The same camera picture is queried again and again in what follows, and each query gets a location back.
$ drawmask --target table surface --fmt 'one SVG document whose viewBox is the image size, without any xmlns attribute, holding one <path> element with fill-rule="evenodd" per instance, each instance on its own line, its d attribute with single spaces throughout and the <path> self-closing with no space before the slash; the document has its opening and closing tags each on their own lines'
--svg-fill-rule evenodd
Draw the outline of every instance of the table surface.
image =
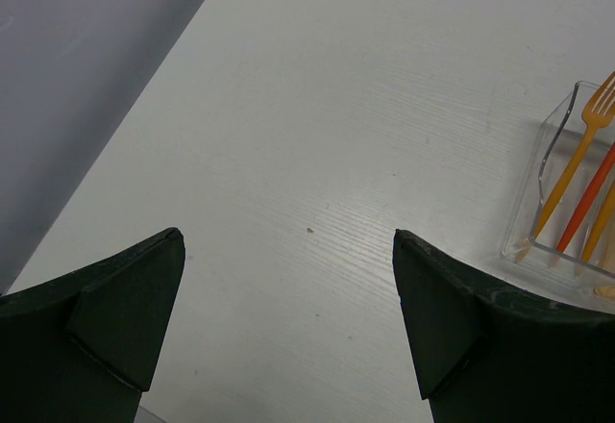
<svg viewBox="0 0 615 423">
<path fill-rule="evenodd" d="M 537 123 L 613 69 L 614 1 L 207 0 L 13 289 L 177 226 L 146 408 L 429 422 L 393 233 L 490 271 Z"/>
</svg>

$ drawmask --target red utensil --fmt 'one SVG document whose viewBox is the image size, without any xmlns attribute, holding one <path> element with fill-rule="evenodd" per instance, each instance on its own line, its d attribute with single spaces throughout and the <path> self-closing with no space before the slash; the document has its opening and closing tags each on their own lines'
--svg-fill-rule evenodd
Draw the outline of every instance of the red utensil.
<svg viewBox="0 0 615 423">
<path fill-rule="evenodd" d="M 557 243 L 556 248 L 558 252 L 564 253 L 566 247 L 575 236 L 575 233 L 577 232 L 580 223 L 583 222 L 583 218 L 585 218 L 585 215 L 587 214 L 587 212 L 589 212 L 589 209 L 594 203 L 594 200 L 596 200 L 596 197 L 598 196 L 598 193 L 600 192 L 600 189 L 603 186 L 604 181 L 606 181 L 606 177 L 608 176 L 608 173 L 611 171 L 611 168 L 614 164 L 615 142 L 611 144 L 611 148 L 608 150 L 608 153 L 604 157 L 604 160 L 598 168 L 598 171 L 594 175 L 594 178 L 592 178 L 591 183 L 589 184 L 585 192 L 583 192 L 583 196 L 578 201 L 577 208 L 575 209 L 575 212 L 570 218 L 568 226 L 566 226 L 566 229 L 564 230 L 564 234 Z"/>
</svg>

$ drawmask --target black object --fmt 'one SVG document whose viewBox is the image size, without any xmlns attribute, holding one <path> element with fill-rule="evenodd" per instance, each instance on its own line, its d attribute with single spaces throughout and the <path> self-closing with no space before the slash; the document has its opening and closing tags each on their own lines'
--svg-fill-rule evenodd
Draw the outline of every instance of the black object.
<svg viewBox="0 0 615 423">
<path fill-rule="evenodd" d="M 182 234 L 168 229 L 0 298 L 0 421 L 132 423 L 184 260 Z"/>
<path fill-rule="evenodd" d="M 435 423 L 615 421 L 615 316 L 511 286 L 408 231 L 393 267 Z"/>
</svg>

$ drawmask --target transparent tray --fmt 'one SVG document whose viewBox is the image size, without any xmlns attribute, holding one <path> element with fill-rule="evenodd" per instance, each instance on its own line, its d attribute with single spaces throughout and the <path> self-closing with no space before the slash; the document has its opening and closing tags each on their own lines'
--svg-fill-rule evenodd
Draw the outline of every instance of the transparent tray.
<svg viewBox="0 0 615 423">
<path fill-rule="evenodd" d="M 587 298 L 599 298 L 612 304 L 607 311 L 614 311 L 615 258 L 607 258 L 607 254 L 615 254 L 611 252 L 612 248 L 615 248 L 613 220 L 603 233 L 590 261 L 583 262 L 579 259 L 598 209 L 613 181 L 612 175 L 609 174 L 604 182 L 597 200 L 594 201 L 565 253 L 558 252 L 554 247 L 580 197 L 615 140 L 615 123 L 598 131 L 549 222 L 540 235 L 534 237 L 542 205 L 585 132 L 585 122 L 581 114 L 587 101 L 597 89 L 598 86 L 593 84 L 577 83 L 573 91 L 541 124 L 526 181 L 510 217 L 501 257 L 513 263 L 514 271 L 530 275 L 534 281 L 543 282 L 543 286 L 559 285 L 559 288 L 577 291 L 586 301 L 590 301 L 590 305 L 593 303 Z"/>
</svg>

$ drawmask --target orange utensil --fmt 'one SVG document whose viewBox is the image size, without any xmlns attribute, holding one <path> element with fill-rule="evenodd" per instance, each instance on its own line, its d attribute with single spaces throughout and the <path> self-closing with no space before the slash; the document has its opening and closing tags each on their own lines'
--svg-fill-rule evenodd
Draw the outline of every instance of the orange utensil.
<svg viewBox="0 0 615 423">
<path fill-rule="evenodd" d="M 594 178 L 592 178 L 592 181 L 589 183 L 589 186 L 587 187 L 585 192 L 583 192 L 583 196 L 578 201 L 577 208 L 575 209 L 575 212 L 570 218 L 570 221 L 568 222 L 568 226 L 566 226 L 564 234 L 557 243 L 556 248 L 558 252 L 564 253 L 566 247 L 568 246 L 572 238 L 575 236 L 575 233 L 577 232 L 580 223 L 583 222 L 583 218 L 585 217 L 587 212 L 589 212 L 589 209 L 594 203 L 594 200 L 596 200 L 596 197 L 598 196 L 598 193 L 600 192 L 600 189 L 603 186 L 604 181 L 606 181 L 606 177 L 611 171 L 611 168 L 613 168 L 614 164 L 615 142 L 611 144 L 611 148 L 608 150 L 608 153 L 604 157 L 604 160 L 598 168 L 598 171 L 596 171 Z"/>
<path fill-rule="evenodd" d="M 535 235 L 538 236 L 540 232 L 549 221 L 549 218 L 553 214 L 555 207 L 561 200 L 562 195 L 566 191 L 566 188 L 570 184 L 577 172 L 578 166 L 582 162 L 585 157 L 585 153 L 592 141 L 594 140 L 594 136 L 596 132 L 600 128 L 607 127 L 611 120 L 613 119 L 613 115 L 615 115 L 615 106 L 613 106 L 613 98 L 615 97 L 615 72 L 613 72 L 601 85 L 600 88 L 594 93 L 594 95 L 589 99 L 585 109 L 583 109 L 583 121 L 587 128 L 585 129 L 585 133 L 583 134 L 583 138 L 578 144 L 577 150 L 568 165 L 566 165 L 566 169 L 557 180 L 555 187 L 551 191 L 547 202 L 542 208 L 540 213 L 540 217 L 538 219 L 538 223 L 536 223 L 536 231 Z"/>
<path fill-rule="evenodd" d="M 596 222 L 592 226 L 589 237 L 585 242 L 583 253 L 580 256 L 583 261 L 588 262 L 592 256 L 592 253 L 594 253 L 594 249 L 596 248 L 596 245 L 598 245 L 598 241 L 603 234 L 606 223 L 608 223 L 611 214 L 613 214 L 613 210 L 615 210 L 615 182 L 611 184 L 611 187 L 606 194 L 606 198 L 604 199 L 604 203 L 598 212 Z"/>
</svg>

